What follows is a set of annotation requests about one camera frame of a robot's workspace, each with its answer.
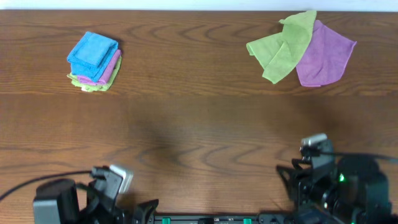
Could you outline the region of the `blue microfiber cloth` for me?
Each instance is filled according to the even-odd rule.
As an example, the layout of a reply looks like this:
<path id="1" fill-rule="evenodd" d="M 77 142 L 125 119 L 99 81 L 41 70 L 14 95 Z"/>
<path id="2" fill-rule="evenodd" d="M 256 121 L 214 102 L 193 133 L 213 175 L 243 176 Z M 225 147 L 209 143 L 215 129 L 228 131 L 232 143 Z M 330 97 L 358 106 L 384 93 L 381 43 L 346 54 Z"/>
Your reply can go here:
<path id="1" fill-rule="evenodd" d="M 97 82 L 113 55 L 118 42 L 93 32 L 86 32 L 67 57 L 73 75 L 80 75 Z"/>

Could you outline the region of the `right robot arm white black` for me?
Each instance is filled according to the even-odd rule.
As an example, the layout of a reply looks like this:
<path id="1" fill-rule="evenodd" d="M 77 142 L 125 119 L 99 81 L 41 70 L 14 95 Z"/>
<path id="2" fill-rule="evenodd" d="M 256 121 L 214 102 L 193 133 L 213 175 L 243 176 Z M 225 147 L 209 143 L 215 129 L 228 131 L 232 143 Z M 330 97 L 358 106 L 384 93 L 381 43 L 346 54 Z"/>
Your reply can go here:
<path id="1" fill-rule="evenodd" d="M 276 167 L 295 206 L 287 223 L 397 223 L 376 155 L 335 153 L 329 139 L 306 139 L 300 153 Z"/>

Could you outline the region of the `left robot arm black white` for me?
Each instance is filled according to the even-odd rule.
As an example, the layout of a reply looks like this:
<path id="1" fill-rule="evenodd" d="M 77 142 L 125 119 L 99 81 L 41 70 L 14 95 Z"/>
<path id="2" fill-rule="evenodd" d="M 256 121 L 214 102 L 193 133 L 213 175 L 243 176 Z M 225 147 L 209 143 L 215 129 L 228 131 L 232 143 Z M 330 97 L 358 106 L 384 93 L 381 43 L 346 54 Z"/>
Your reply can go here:
<path id="1" fill-rule="evenodd" d="M 149 223 L 159 201 L 151 200 L 133 212 L 116 206 L 133 174 L 120 167 L 94 167 L 89 184 L 58 179 L 40 185 L 33 201 L 34 222 L 48 224 Z"/>

